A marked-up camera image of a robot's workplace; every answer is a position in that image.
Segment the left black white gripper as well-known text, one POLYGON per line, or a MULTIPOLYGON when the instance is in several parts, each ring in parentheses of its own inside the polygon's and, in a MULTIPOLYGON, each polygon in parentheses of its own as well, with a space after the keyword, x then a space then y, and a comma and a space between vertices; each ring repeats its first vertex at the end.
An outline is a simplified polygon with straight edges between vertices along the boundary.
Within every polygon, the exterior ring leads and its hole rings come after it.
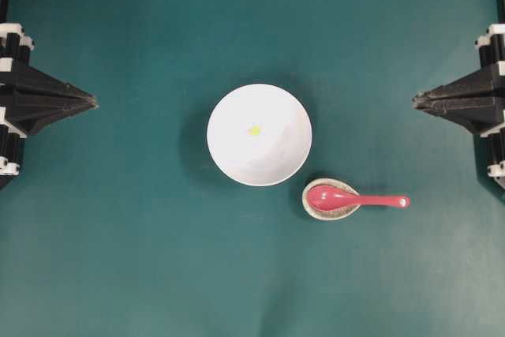
POLYGON ((21 24, 1 23, 1 83, 40 94, 1 96, 1 189, 21 173, 27 134, 97 108, 93 95, 27 65, 34 46, 21 24))

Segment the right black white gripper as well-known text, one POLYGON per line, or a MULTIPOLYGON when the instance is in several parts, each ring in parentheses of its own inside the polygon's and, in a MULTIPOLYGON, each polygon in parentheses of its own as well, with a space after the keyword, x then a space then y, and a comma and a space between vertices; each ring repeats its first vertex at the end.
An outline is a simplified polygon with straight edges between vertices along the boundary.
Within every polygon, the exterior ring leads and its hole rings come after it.
POLYGON ((447 99, 467 99, 504 95, 504 24, 491 24, 475 41, 481 68, 450 84, 441 85, 413 97, 415 109, 480 134, 488 142, 488 176, 504 189, 504 105, 461 106, 447 103, 427 105, 447 99))

